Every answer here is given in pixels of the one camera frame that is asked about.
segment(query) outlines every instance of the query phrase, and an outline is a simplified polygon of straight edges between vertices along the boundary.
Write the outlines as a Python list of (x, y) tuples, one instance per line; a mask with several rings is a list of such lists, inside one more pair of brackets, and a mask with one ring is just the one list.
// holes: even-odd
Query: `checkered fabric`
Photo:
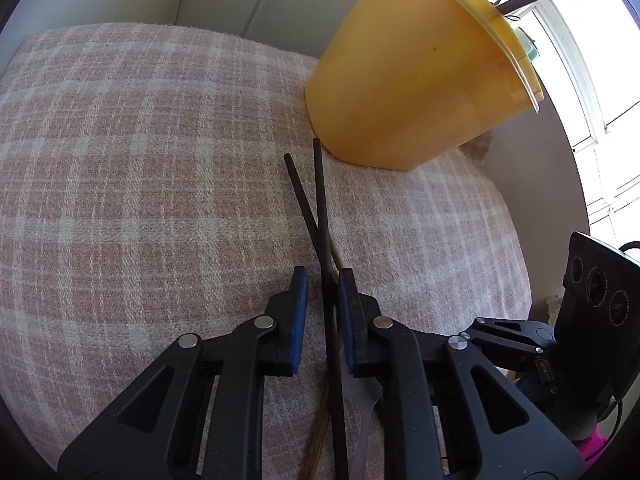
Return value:
[[(50, 464), (177, 336), (229, 332), (304, 265), (300, 374), (264, 394), (264, 477), (296, 477), (325, 365), (319, 269), (282, 155), (314, 203), (314, 63), (132, 23), (50, 30), (14, 57), (0, 80), (0, 394)], [(325, 153), (325, 173), (335, 241), (385, 314), (445, 334), (526, 317), (507, 208), (459, 150), (410, 172)], [(369, 455), (382, 478), (379, 431)]]
[(493, 143), (494, 132), (489, 130), (484, 134), (478, 135), (475, 139), (465, 142), (459, 149), (467, 156), (467, 158), (474, 161), (476, 164), (482, 164)]

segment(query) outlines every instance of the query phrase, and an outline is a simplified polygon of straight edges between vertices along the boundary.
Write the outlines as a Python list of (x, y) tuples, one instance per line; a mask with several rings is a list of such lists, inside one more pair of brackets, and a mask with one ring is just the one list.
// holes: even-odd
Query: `camera lens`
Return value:
[(587, 300), (599, 306), (607, 292), (607, 277), (598, 267), (593, 267), (587, 280)]
[(582, 260), (578, 256), (571, 260), (571, 279), (574, 283), (578, 283), (582, 277)]
[(615, 326), (620, 326), (625, 322), (626, 316), (629, 314), (629, 298), (626, 294), (619, 290), (611, 298), (609, 307), (609, 319)]

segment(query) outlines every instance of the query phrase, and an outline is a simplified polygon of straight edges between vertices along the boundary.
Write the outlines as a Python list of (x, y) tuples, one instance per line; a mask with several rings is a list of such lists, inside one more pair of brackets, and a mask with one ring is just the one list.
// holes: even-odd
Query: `pink object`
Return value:
[[(596, 429), (593, 430), (593, 433), (591, 433), (591, 436), (587, 440), (585, 440), (582, 444), (580, 444), (580, 446), (578, 446), (578, 451), (580, 451), (582, 456), (585, 457), (586, 459), (588, 456), (591, 456), (597, 450), (602, 449), (606, 443), (607, 443), (607, 437), (600, 433), (600, 425), (596, 425)], [(587, 467), (591, 467), (593, 464), (595, 464), (600, 458), (601, 454), (602, 452), (598, 453), (596, 456), (594, 456), (590, 460), (587, 460)]]

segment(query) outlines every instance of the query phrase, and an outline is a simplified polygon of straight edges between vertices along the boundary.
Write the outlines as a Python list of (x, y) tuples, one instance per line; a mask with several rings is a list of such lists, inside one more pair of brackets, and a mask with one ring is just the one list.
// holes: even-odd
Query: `yellow plastic cup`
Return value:
[(487, 0), (359, 0), (306, 82), (322, 144), (410, 170), (527, 108), (542, 89)]

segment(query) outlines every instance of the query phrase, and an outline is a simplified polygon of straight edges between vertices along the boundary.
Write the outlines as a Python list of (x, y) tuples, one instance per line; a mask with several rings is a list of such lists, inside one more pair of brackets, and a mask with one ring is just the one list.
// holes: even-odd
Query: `metal screw head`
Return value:
[(452, 335), (449, 338), (449, 346), (454, 350), (464, 350), (467, 345), (466, 339), (461, 335)]
[(376, 328), (391, 328), (394, 325), (394, 320), (387, 316), (378, 316), (373, 320), (373, 326)]
[(271, 328), (273, 326), (273, 317), (271, 316), (258, 316), (254, 319), (254, 325), (256, 328)]
[(178, 339), (178, 345), (181, 348), (193, 348), (198, 344), (198, 336), (195, 334), (182, 334)]

